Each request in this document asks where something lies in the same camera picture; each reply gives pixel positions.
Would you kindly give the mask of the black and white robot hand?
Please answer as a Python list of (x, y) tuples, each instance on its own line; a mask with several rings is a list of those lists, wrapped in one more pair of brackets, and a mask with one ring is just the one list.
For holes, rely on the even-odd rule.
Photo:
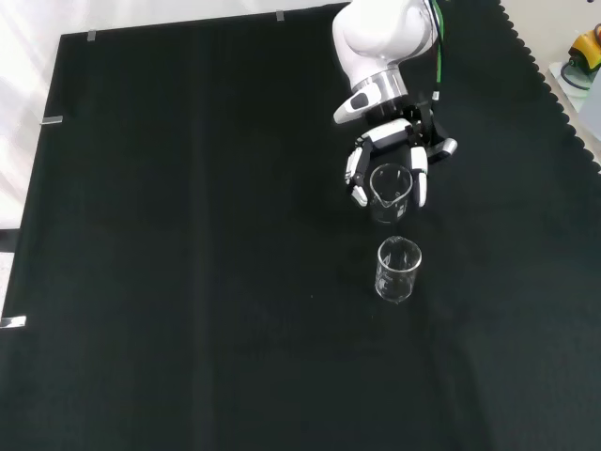
[(347, 157), (347, 190), (358, 206), (366, 207), (369, 164), (396, 154), (413, 177), (414, 202), (421, 208), (427, 199), (429, 167), (452, 156), (457, 147), (456, 140), (435, 120), (428, 102), (411, 106), (407, 118), (378, 125), (356, 139)]

